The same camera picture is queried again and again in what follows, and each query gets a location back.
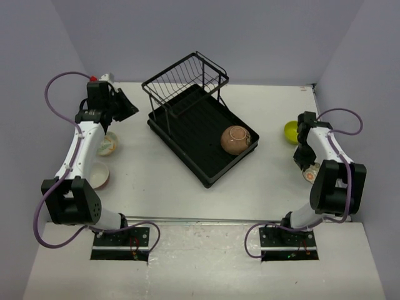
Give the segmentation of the red floral bowl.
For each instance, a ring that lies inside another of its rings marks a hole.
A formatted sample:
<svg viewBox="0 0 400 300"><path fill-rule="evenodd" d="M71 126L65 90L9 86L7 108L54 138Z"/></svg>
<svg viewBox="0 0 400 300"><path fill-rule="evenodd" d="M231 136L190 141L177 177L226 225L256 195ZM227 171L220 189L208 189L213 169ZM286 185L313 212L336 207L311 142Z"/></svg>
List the red floral bowl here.
<svg viewBox="0 0 400 300"><path fill-rule="evenodd" d="M109 177L109 168L103 162L93 163L89 183L94 190L102 189L108 183Z"/></svg>

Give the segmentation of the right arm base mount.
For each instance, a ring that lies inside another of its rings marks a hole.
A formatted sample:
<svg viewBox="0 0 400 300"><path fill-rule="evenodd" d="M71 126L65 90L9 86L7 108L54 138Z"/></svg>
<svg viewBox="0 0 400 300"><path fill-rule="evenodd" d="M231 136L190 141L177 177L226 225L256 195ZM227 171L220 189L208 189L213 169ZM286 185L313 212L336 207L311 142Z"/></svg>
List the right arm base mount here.
<svg viewBox="0 0 400 300"><path fill-rule="evenodd" d="M314 231L289 232L272 225L259 227L261 261L317 261Z"/></svg>

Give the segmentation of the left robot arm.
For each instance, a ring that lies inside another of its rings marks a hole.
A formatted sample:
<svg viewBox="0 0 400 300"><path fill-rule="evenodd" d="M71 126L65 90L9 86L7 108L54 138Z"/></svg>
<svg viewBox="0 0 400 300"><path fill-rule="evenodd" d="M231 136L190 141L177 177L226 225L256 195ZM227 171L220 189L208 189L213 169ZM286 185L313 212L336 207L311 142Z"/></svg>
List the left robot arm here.
<svg viewBox="0 0 400 300"><path fill-rule="evenodd" d="M102 207L89 177L108 127L113 121L121 122L139 110L122 89L116 89L105 77L90 78L86 91L87 97L74 119L66 119L74 126L72 143L54 178L42 182L42 199L34 216L37 218L46 206L54 224L105 231L110 241L122 246L130 237L126 218Z"/></svg>

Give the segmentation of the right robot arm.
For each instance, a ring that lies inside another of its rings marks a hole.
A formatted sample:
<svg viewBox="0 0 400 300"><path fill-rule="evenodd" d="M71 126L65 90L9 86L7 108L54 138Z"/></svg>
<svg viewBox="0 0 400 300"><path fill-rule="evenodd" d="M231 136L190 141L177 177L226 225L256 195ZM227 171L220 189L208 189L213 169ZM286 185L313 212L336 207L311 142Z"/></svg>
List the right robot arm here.
<svg viewBox="0 0 400 300"><path fill-rule="evenodd" d="M304 173L316 165L319 170L314 177L309 202L287 213L281 220L279 239L287 246L300 240L301 231L309 231L323 221L344 223L348 216L359 210L367 169L343 151L335 134L355 136L363 130L363 120L355 112L345 111L358 119L357 131L334 129L314 112L306 111L297 117L294 162Z"/></svg>

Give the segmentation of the brown ceramic bowl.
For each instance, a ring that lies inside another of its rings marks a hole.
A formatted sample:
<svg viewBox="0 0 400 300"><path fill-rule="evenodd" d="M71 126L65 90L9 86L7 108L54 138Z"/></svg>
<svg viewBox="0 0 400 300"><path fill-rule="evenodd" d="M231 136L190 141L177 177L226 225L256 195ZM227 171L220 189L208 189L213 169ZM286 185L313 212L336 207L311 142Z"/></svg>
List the brown ceramic bowl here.
<svg viewBox="0 0 400 300"><path fill-rule="evenodd" d="M251 144L249 131L242 126L229 126L221 135L221 146L229 154L238 156Z"/></svg>

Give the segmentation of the yellow green bowl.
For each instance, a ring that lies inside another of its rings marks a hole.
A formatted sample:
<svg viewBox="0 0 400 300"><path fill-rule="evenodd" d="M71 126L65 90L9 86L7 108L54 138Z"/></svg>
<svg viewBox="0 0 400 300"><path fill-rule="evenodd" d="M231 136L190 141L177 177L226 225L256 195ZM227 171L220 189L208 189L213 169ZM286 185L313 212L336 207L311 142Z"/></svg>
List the yellow green bowl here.
<svg viewBox="0 0 400 300"><path fill-rule="evenodd" d="M292 145L298 144L298 122L289 121L284 126L284 137L285 140Z"/></svg>

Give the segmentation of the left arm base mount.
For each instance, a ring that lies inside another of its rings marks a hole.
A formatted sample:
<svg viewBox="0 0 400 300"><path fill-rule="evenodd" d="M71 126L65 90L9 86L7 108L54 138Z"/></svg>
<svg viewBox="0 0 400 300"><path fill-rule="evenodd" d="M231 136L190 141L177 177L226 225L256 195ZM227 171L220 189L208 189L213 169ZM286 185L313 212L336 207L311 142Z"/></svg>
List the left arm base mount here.
<svg viewBox="0 0 400 300"><path fill-rule="evenodd" d="M97 233L90 260L144 261L149 259L149 227L135 227L113 234Z"/></svg>

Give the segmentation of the white lobed bowl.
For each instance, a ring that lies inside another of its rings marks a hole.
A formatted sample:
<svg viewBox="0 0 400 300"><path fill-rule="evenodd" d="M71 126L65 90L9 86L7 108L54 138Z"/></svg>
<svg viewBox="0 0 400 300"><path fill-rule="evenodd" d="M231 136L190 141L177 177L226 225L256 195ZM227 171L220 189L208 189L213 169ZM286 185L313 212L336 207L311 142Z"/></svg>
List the white lobed bowl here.
<svg viewBox="0 0 400 300"><path fill-rule="evenodd" d="M307 168L302 172L302 176L307 182L313 184L318 175L318 172L319 172L318 167L310 166L309 168Z"/></svg>

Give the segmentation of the white orange leaf bowl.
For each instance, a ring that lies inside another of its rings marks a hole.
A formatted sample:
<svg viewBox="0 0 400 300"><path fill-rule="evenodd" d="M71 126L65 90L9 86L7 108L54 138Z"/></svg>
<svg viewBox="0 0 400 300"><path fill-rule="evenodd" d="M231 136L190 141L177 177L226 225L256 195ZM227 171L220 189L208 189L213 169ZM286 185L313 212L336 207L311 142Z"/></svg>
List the white orange leaf bowl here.
<svg viewBox="0 0 400 300"><path fill-rule="evenodd" d="M118 137L114 132L107 132L104 136L103 141L97 149L98 156L109 156L111 155L118 147Z"/></svg>

